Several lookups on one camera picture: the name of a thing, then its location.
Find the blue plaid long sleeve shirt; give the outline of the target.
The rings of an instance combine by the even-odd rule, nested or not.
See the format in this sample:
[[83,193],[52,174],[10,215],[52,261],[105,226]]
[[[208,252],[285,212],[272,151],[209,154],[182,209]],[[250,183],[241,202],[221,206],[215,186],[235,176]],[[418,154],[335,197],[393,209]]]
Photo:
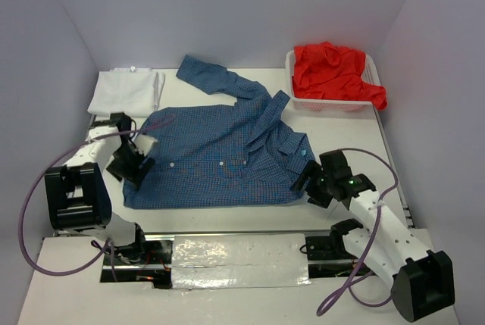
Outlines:
[[235,98],[233,105],[165,108],[143,129],[159,142],[153,167],[140,187],[125,183],[124,205],[136,210],[285,205],[314,159],[308,137],[281,115],[285,92],[270,94],[259,82],[187,56],[177,79],[206,94]]

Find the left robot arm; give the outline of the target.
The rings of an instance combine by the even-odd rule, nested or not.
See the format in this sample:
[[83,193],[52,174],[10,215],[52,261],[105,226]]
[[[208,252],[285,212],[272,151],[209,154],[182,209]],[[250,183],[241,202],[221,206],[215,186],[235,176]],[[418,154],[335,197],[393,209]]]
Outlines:
[[50,167],[44,175],[48,215],[54,230],[84,233],[113,242],[117,255],[131,263],[143,261],[149,245],[141,226],[113,212],[103,178],[140,189],[155,164],[149,153],[158,140],[141,133],[125,113],[113,113],[107,120],[89,126],[86,142],[75,149],[64,164]]

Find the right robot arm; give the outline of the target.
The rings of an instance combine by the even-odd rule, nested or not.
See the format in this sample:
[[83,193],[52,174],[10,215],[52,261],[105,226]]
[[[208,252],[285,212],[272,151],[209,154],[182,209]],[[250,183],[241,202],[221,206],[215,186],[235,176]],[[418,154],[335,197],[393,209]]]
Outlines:
[[388,302],[410,323],[454,305],[451,258],[425,245],[384,201],[399,180],[378,192],[367,176],[352,172],[344,152],[325,152],[319,161],[309,161],[291,187],[306,192],[313,205],[327,208],[336,201],[353,216],[331,227],[329,246],[335,256],[351,255],[357,263],[344,284],[321,302],[316,315],[326,314],[344,292],[353,291],[362,281],[361,267],[385,283]]

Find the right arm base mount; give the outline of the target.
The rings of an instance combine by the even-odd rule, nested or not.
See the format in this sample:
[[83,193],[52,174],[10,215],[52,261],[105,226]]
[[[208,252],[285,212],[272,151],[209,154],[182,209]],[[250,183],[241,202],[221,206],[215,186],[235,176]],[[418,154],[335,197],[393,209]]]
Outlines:
[[299,251],[307,258],[310,279],[348,277],[358,262],[344,249],[341,230],[333,227],[305,236]]

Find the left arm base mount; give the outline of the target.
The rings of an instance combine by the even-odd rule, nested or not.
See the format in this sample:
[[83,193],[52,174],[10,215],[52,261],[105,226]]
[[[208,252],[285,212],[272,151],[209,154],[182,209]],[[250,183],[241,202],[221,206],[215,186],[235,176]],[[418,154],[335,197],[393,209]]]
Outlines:
[[145,251],[130,259],[106,253],[100,274],[101,283],[149,283],[156,289],[171,289],[171,264],[174,241],[148,240]]

